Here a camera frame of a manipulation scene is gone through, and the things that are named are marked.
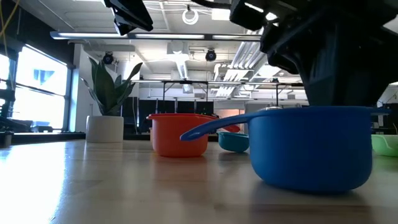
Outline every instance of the orange pot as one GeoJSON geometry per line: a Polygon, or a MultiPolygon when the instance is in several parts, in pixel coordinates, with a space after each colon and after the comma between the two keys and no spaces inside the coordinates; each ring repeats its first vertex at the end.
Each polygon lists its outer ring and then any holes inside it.
{"type": "MultiPolygon", "coordinates": [[[[197,157],[207,149],[208,135],[194,141],[181,141],[180,136],[192,128],[218,119],[201,114],[151,114],[152,146],[156,153],[165,157],[197,157]]],[[[228,126],[227,131],[239,131],[237,126],[228,126]]]]}

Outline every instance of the blue pot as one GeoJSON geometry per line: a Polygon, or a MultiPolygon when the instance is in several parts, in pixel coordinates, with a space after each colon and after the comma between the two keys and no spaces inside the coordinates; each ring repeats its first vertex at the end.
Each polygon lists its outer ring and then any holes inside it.
{"type": "Polygon", "coordinates": [[[249,136],[238,133],[218,133],[218,144],[231,152],[244,152],[249,148],[249,136]]]}
{"type": "Polygon", "coordinates": [[[259,111],[211,121],[181,140],[248,123],[252,166],[268,184],[314,193],[344,192],[369,178],[371,113],[388,112],[360,106],[259,111]]]}

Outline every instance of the window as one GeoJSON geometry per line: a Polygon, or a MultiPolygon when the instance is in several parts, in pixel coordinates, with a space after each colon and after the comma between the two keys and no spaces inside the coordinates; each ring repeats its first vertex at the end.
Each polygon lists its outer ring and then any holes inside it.
{"type": "Polygon", "coordinates": [[[12,118],[63,128],[68,68],[30,47],[19,53],[12,118]]]}
{"type": "MultiPolygon", "coordinates": [[[[10,64],[11,60],[4,55],[0,54],[0,89],[1,90],[6,90],[7,89],[7,83],[6,80],[9,79],[10,75],[10,64]]],[[[4,99],[0,99],[0,108],[5,104],[4,99]]]]}
{"type": "Polygon", "coordinates": [[[65,95],[68,68],[35,50],[24,47],[19,53],[16,82],[65,95]]]}

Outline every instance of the ceiling light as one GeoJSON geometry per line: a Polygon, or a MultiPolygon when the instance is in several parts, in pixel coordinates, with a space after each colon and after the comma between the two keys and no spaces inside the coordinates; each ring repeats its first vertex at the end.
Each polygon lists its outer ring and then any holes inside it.
{"type": "Polygon", "coordinates": [[[250,3],[245,2],[244,4],[245,4],[245,6],[250,7],[250,8],[252,8],[252,9],[254,9],[254,10],[257,10],[257,11],[259,11],[259,12],[264,12],[263,9],[261,9],[261,8],[259,8],[259,7],[257,7],[257,6],[253,6],[253,5],[250,4],[250,3]]]}
{"type": "Polygon", "coordinates": [[[261,35],[213,35],[214,40],[260,41],[261,35]]]}
{"type": "Polygon", "coordinates": [[[229,14],[231,11],[229,9],[212,9],[211,19],[218,21],[229,21],[229,14]]]}
{"type": "Polygon", "coordinates": [[[241,82],[208,82],[209,84],[225,84],[225,85],[240,85],[241,82]]]}
{"type": "Polygon", "coordinates": [[[204,39],[203,34],[135,34],[137,39],[204,39]]]}
{"type": "Polygon", "coordinates": [[[247,85],[276,85],[278,83],[261,83],[261,82],[249,82],[247,85]]]}
{"type": "Polygon", "coordinates": [[[53,39],[126,39],[127,35],[120,36],[116,33],[84,33],[84,32],[50,32],[53,39]]]}
{"type": "Polygon", "coordinates": [[[266,19],[268,20],[268,21],[272,21],[272,20],[274,20],[274,19],[277,19],[278,17],[274,14],[274,13],[272,13],[272,12],[268,12],[268,14],[266,15],[266,19]]]}
{"type": "Polygon", "coordinates": [[[199,14],[198,11],[192,9],[192,10],[185,10],[182,13],[182,21],[184,21],[184,23],[188,24],[188,25],[194,25],[198,22],[199,20],[199,14]],[[193,12],[193,17],[191,19],[187,18],[187,13],[192,11],[193,12]]]}

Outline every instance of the snake plant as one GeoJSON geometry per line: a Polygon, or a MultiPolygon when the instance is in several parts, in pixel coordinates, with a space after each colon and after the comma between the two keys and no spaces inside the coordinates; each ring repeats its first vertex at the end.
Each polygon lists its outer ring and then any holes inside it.
{"type": "Polygon", "coordinates": [[[122,76],[119,75],[113,81],[112,76],[106,71],[105,64],[101,60],[97,63],[92,58],[91,62],[91,76],[93,79],[93,88],[88,82],[80,77],[88,88],[91,97],[97,102],[98,108],[103,116],[120,116],[119,110],[124,100],[130,95],[134,85],[131,83],[131,78],[137,75],[141,69],[142,63],[138,63],[130,73],[130,76],[122,82],[122,76]]]}

